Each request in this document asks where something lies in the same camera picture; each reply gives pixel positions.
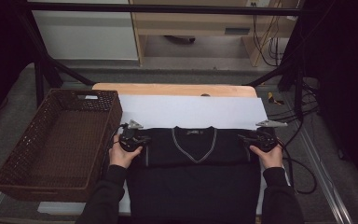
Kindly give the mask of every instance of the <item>metal frame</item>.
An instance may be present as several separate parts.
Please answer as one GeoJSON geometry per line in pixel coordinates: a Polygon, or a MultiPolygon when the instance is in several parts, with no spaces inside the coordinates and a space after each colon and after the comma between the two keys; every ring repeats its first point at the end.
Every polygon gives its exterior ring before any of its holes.
{"type": "MultiPolygon", "coordinates": [[[[32,40],[32,53],[36,58],[35,74],[36,74],[36,94],[37,104],[42,102],[43,95],[43,77],[46,77],[50,85],[60,87],[61,78],[58,76],[56,68],[71,77],[83,82],[86,85],[93,85],[92,82],[78,73],[72,71],[61,63],[55,61],[48,55],[48,52],[33,26],[24,16],[24,12],[32,10],[48,10],[48,11],[92,11],[92,12],[145,12],[145,13],[194,13],[194,14],[225,14],[225,15],[266,15],[266,16],[305,16],[321,13],[315,10],[303,10],[301,8],[268,8],[268,7],[204,7],[204,6],[164,6],[164,5],[123,5],[123,4],[76,4],[76,3],[38,3],[24,2],[18,0],[1,1],[1,6],[8,10],[13,10],[12,16],[17,18],[16,22],[25,29],[26,35],[32,40]]],[[[269,76],[262,77],[252,83],[251,86],[257,85],[264,79],[275,76],[272,73],[269,76]]],[[[351,218],[340,200],[340,197],[332,186],[329,186],[328,173],[320,163],[317,162],[319,155],[313,147],[306,131],[302,131],[302,138],[307,145],[307,153],[311,159],[312,165],[317,171],[318,180],[322,183],[324,194],[332,207],[332,211],[338,223],[351,223],[351,218]]],[[[0,192],[0,203],[5,195],[0,192]]]]}
{"type": "MultiPolygon", "coordinates": [[[[293,108],[295,106],[295,103],[293,102],[292,98],[290,96],[287,96],[287,93],[283,94],[282,97],[289,108],[293,108]]],[[[296,126],[297,128],[300,127],[298,121],[296,121],[296,126]]],[[[339,193],[337,192],[337,189],[332,182],[332,178],[327,172],[327,169],[325,168],[324,163],[319,156],[319,153],[315,145],[313,144],[312,139],[310,138],[310,135],[308,134],[306,129],[300,130],[299,134],[301,136],[302,142],[305,145],[304,148],[307,152],[308,158],[310,159],[312,168],[315,171],[318,183],[324,192],[324,196],[331,207],[331,210],[337,220],[337,223],[352,224],[351,216],[348,213],[344,202],[342,202],[341,197],[339,196],[339,193]]]]}

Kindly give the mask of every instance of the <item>wicker basket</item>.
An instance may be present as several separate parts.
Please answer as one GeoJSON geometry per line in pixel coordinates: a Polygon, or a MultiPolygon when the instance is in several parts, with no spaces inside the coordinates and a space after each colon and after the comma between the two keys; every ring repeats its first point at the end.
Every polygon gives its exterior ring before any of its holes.
{"type": "Polygon", "coordinates": [[[86,202],[121,116],[116,91],[51,90],[1,167],[0,191],[20,201],[86,202]]]}

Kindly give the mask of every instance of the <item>sweater sleeve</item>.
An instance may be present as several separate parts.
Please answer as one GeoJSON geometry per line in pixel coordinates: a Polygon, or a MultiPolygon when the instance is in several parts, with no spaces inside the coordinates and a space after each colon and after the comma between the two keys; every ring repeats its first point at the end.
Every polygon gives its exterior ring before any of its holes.
{"type": "Polygon", "coordinates": [[[126,172],[121,166],[109,166],[106,178],[97,183],[76,224],[117,223],[118,203],[124,195],[126,172]]]}
{"type": "Polygon", "coordinates": [[[263,173],[267,182],[262,206],[262,223],[304,223],[295,191],[287,184],[284,169],[268,168],[263,173]]]}

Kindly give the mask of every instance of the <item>cable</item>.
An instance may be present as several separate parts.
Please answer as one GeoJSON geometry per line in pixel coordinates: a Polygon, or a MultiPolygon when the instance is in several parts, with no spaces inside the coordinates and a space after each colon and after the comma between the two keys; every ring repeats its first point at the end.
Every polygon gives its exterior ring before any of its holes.
{"type": "Polygon", "coordinates": [[[280,53],[278,51],[278,48],[279,48],[279,37],[272,37],[270,40],[269,40],[269,46],[268,46],[268,56],[271,58],[271,59],[274,59],[275,60],[275,63],[276,65],[279,65],[278,61],[281,59],[281,55],[283,55],[283,53],[280,53]],[[275,40],[275,51],[272,50],[272,46],[274,45],[274,40],[275,40]]]}
{"type": "Polygon", "coordinates": [[[303,89],[308,93],[312,93],[315,97],[318,92],[318,89],[313,88],[312,86],[310,86],[309,84],[307,84],[305,82],[303,83],[303,89]]]}
{"type": "MultiPolygon", "coordinates": [[[[277,32],[275,33],[275,35],[278,33],[278,31],[279,31],[279,25],[277,23],[277,32]]],[[[278,66],[278,45],[279,45],[279,38],[277,38],[277,43],[275,44],[275,57],[276,57],[275,62],[277,66],[278,66]]]]}
{"type": "MultiPolygon", "coordinates": [[[[315,32],[315,30],[321,25],[321,23],[324,21],[325,17],[327,16],[327,14],[330,12],[331,8],[333,7],[333,5],[336,3],[337,0],[334,0],[330,6],[328,7],[328,9],[325,11],[325,13],[322,15],[322,17],[318,20],[318,22],[313,26],[312,30],[308,33],[307,36],[302,37],[302,41],[300,43],[297,44],[296,47],[294,47],[294,49],[287,54],[287,57],[282,58],[280,65],[278,66],[278,69],[275,69],[269,73],[267,73],[266,75],[258,78],[255,81],[249,82],[247,84],[242,84],[242,86],[251,86],[251,87],[256,87],[268,80],[270,80],[273,77],[276,76],[280,76],[282,75],[282,72],[286,72],[287,70],[290,70],[292,65],[294,64],[294,59],[293,56],[295,55],[295,53],[297,52],[297,50],[303,45],[305,45],[305,43],[309,40],[309,38],[313,35],[313,33],[315,32]]],[[[298,20],[299,25],[302,25],[302,20],[301,17],[298,20]]]]}
{"type": "MultiPolygon", "coordinates": [[[[282,0],[280,0],[280,1],[278,2],[278,6],[280,6],[281,3],[282,3],[282,0]]],[[[268,27],[267,31],[266,31],[264,34],[261,35],[261,38],[264,39],[264,41],[263,41],[264,43],[263,43],[263,45],[261,45],[261,44],[260,44],[260,41],[258,40],[257,31],[256,31],[257,16],[254,15],[254,36],[253,36],[253,38],[254,38],[254,42],[255,42],[255,47],[256,47],[257,50],[259,51],[259,53],[260,53],[260,55],[261,55],[261,57],[262,57],[264,63],[266,63],[266,64],[269,65],[269,66],[274,66],[274,67],[277,67],[278,65],[277,65],[277,64],[274,65],[274,64],[268,63],[267,60],[266,60],[266,58],[264,57],[264,54],[263,54],[263,51],[262,51],[262,50],[263,50],[264,46],[266,45],[266,39],[265,39],[265,37],[267,37],[267,35],[268,35],[268,33],[269,33],[269,30],[272,28],[272,26],[273,26],[274,23],[276,23],[276,25],[277,25],[277,31],[276,31],[275,35],[278,33],[278,30],[279,30],[279,26],[278,26],[279,18],[280,18],[279,16],[273,16],[273,17],[272,17],[272,20],[271,20],[271,22],[269,23],[269,27],[268,27]]]]}
{"type": "MultiPolygon", "coordinates": [[[[303,106],[304,105],[310,105],[310,104],[313,104],[313,103],[317,103],[317,101],[315,100],[315,101],[310,101],[310,102],[307,102],[307,103],[305,103],[305,104],[303,104],[303,106]]],[[[284,112],[281,112],[281,113],[278,113],[278,114],[268,114],[267,115],[267,117],[276,117],[276,116],[280,116],[280,115],[283,115],[283,114],[287,114],[287,113],[290,113],[290,112],[292,112],[292,111],[294,111],[294,109],[290,109],[290,110],[286,110],[286,111],[284,111],[284,112]]]]}
{"type": "MultiPolygon", "coordinates": [[[[303,117],[313,113],[313,112],[316,112],[318,111],[317,108],[319,108],[319,106],[315,106],[313,107],[312,109],[310,110],[307,110],[307,111],[303,111],[303,117]]],[[[287,116],[287,117],[284,117],[284,118],[280,118],[280,119],[275,119],[276,121],[281,121],[281,122],[286,122],[286,123],[290,123],[292,121],[295,121],[296,119],[298,119],[298,116],[297,115],[292,115],[292,116],[287,116]]]]}
{"type": "Polygon", "coordinates": [[[318,187],[318,180],[316,179],[316,175],[314,172],[312,172],[312,170],[307,166],[305,165],[304,163],[298,161],[298,160],[295,160],[293,158],[283,158],[284,160],[286,161],[291,161],[291,162],[295,162],[297,163],[298,165],[302,166],[303,168],[305,168],[309,173],[310,175],[312,176],[312,180],[313,180],[313,187],[310,191],[302,191],[302,190],[298,190],[296,189],[296,192],[300,193],[300,194],[312,194],[313,192],[316,191],[317,187],[318,187]]]}
{"type": "MultiPolygon", "coordinates": [[[[310,112],[315,112],[314,110],[316,110],[317,108],[319,108],[319,106],[315,106],[310,110],[306,110],[305,113],[308,115],[310,112]]],[[[293,111],[293,109],[285,111],[285,112],[282,112],[280,114],[268,115],[268,117],[270,118],[270,117],[274,117],[274,116],[280,116],[280,115],[283,115],[283,114],[286,114],[286,113],[289,113],[289,112],[292,112],[292,111],[293,111]]],[[[290,116],[286,116],[286,117],[282,117],[282,118],[277,118],[277,119],[274,119],[274,120],[276,120],[276,121],[284,121],[286,119],[292,119],[292,118],[297,118],[297,116],[296,115],[290,115],[290,116]]]]}

